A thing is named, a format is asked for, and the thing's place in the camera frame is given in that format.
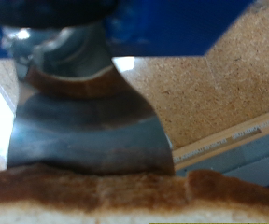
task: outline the wooden surface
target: wooden surface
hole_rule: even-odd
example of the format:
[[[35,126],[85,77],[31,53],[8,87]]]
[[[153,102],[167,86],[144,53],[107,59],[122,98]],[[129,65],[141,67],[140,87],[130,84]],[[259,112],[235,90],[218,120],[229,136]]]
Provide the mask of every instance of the wooden surface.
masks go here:
[[[152,103],[174,149],[269,112],[269,1],[204,58],[135,59],[127,80]]]
[[[269,113],[173,151],[176,170],[269,134]]]

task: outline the bread crust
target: bread crust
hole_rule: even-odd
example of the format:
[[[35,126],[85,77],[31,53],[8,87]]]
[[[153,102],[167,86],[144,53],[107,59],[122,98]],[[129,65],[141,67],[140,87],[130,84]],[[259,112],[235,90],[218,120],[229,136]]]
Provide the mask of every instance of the bread crust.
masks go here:
[[[213,207],[269,217],[269,189],[207,170],[187,178],[87,176],[41,164],[0,172],[0,205],[23,202],[85,214],[140,210],[162,215]]]

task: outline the metal blade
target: metal blade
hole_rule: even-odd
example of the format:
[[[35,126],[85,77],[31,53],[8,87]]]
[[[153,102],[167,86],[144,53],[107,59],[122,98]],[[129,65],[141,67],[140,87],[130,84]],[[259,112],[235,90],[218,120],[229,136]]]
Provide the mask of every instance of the metal blade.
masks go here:
[[[175,173],[162,125],[134,90],[65,100],[21,85],[7,167],[35,162],[90,175]]]

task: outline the bread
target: bread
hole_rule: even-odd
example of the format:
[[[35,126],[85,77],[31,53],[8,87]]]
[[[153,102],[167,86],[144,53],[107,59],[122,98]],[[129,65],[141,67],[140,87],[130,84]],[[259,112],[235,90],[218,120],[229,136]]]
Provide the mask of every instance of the bread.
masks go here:
[[[269,189],[193,171],[85,176],[33,165],[0,172],[0,224],[269,222]]]

